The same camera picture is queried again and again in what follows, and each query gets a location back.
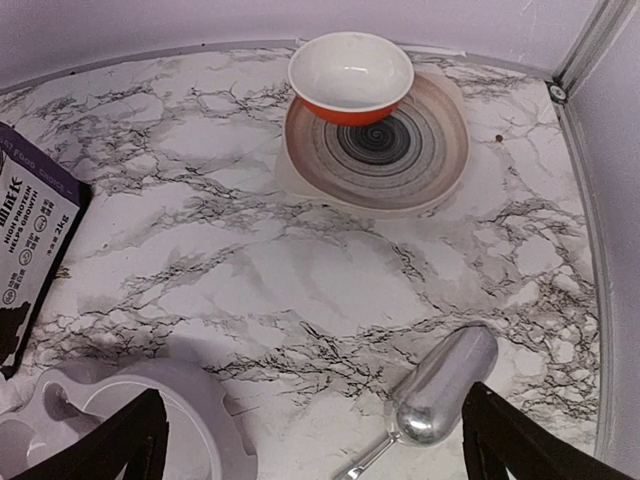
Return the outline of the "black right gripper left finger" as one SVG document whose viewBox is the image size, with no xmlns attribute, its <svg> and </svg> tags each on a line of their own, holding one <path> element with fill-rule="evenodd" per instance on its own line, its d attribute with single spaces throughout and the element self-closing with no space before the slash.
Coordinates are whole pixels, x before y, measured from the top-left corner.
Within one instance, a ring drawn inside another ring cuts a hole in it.
<svg viewBox="0 0 640 480">
<path fill-rule="evenodd" d="M 17 474 L 17 479 L 161 479 L 168 419 L 155 389 L 146 389 L 84 438 Z"/>
</svg>

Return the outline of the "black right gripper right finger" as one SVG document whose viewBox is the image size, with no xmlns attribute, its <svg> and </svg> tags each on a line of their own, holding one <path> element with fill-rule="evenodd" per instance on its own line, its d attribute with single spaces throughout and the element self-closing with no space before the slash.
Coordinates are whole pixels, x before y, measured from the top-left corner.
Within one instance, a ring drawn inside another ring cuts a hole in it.
<svg viewBox="0 0 640 480">
<path fill-rule="evenodd" d="M 482 382 L 462 407 L 467 477 L 508 479 L 620 479 L 628 476 L 539 426 Z"/>
</svg>

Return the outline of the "silver metal scoop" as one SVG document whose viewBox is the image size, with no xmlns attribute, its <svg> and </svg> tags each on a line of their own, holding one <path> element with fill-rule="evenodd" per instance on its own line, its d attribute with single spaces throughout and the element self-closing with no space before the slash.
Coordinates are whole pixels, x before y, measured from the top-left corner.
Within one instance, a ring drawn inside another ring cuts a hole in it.
<svg viewBox="0 0 640 480">
<path fill-rule="evenodd" d="M 431 447 L 444 441 L 460 421 L 469 390 L 489 377 L 498 354 L 498 342 L 485 325 L 450 333 L 390 393 L 385 433 L 334 477 L 359 478 L 397 443 Z"/>
</svg>

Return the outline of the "purple puppy food bag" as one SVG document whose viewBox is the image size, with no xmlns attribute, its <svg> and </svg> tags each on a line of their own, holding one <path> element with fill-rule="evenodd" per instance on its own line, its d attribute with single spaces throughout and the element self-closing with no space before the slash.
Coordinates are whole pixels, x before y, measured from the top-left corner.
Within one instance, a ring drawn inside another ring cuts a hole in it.
<svg viewBox="0 0 640 480">
<path fill-rule="evenodd" d="M 6 380 L 20 368 L 92 198 L 90 185 L 1 125 L 1 375 Z"/>
</svg>

